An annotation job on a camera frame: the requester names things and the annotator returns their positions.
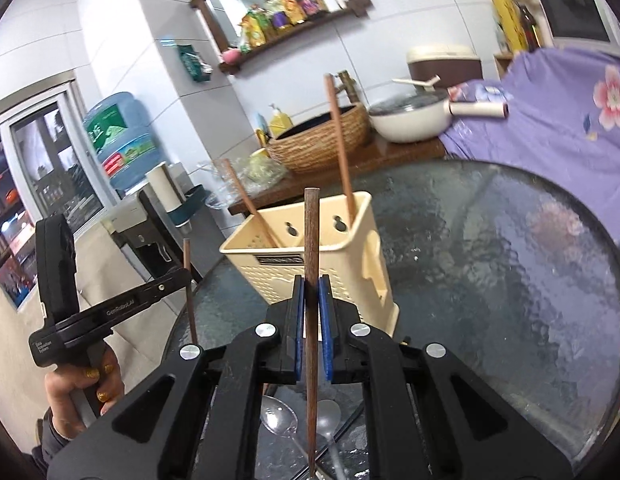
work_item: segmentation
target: glass tabletop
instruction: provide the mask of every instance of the glass tabletop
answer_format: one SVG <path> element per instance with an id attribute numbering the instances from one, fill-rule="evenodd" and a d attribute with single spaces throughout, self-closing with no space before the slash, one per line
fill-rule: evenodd
<path id="1" fill-rule="evenodd" d="M 411 164 L 353 187 L 373 197 L 401 310 L 395 339 L 452 350 L 578 468 L 620 404 L 620 252 L 598 220 L 540 177 L 480 162 Z M 229 343 L 267 308 L 226 260 L 196 301 L 205 348 Z M 168 348 L 188 339 L 186 325 L 178 320 Z M 304 392 L 276 393 L 299 415 L 302 441 Z M 360 387 L 323 383 L 319 398 L 336 400 L 345 422 Z M 359 416 L 339 442 L 349 478 L 368 476 L 365 446 Z M 321 463 L 333 473 L 327 454 Z M 256 478 L 287 480 L 304 464 L 288 439 L 261 427 Z"/>

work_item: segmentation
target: door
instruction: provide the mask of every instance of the door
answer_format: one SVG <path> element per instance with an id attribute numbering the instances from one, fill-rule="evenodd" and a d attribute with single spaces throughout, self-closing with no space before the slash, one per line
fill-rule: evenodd
<path id="1" fill-rule="evenodd" d="M 0 123 L 6 158 L 32 220 L 63 213 L 73 232 L 117 201 L 79 117 L 71 89 L 63 85 L 8 111 Z"/>

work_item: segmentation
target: human hand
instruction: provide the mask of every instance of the human hand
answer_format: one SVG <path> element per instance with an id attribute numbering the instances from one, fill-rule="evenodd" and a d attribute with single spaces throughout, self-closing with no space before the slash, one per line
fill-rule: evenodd
<path id="1" fill-rule="evenodd" d="M 101 415 L 104 415 L 125 393 L 119 362 L 112 348 L 106 346 L 100 368 L 58 365 L 56 370 L 46 374 L 44 385 L 52 411 L 52 425 L 59 435 L 71 440 L 85 430 L 70 393 L 96 384 L 101 376 L 104 381 L 97 390 L 97 398 L 104 403 L 101 408 Z"/>

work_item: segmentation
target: silver screw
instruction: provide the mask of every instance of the silver screw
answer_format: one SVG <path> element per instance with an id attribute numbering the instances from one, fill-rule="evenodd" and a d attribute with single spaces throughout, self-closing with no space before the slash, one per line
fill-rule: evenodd
<path id="1" fill-rule="evenodd" d="M 365 323 L 355 323 L 350 327 L 350 332 L 357 337 L 363 337 L 371 332 L 371 329 Z"/>
<path id="2" fill-rule="evenodd" d="M 274 335 L 277 331 L 277 327 L 275 327 L 272 323 L 261 323 L 254 329 L 254 332 L 257 333 L 259 337 L 270 337 Z"/>
<path id="3" fill-rule="evenodd" d="M 445 347 L 439 343 L 430 343 L 426 348 L 427 355 L 439 359 L 445 355 Z"/>
<path id="4" fill-rule="evenodd" d="M 190 361 L 191 359 L 196 359 L 199 357 L 201 353 L 201 349 L 197 345 L 186 345 L 179 350 L 179 355 L 182 359 L 186 361 Z"/>

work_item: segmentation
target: purple tablecloth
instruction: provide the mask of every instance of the purple tablecloth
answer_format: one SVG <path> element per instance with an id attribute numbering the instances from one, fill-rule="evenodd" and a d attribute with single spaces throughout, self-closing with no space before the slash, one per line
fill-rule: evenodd
<path id="1" fill-rule="evenodd" d="M 509 103 L 506 120 L 462 118 L 441 140 L 462 158 L 544 176 L 585 203 L 620 244 L 620 59 L 554 48 L 521 54 L 503 81 L 462 86 Z"/>

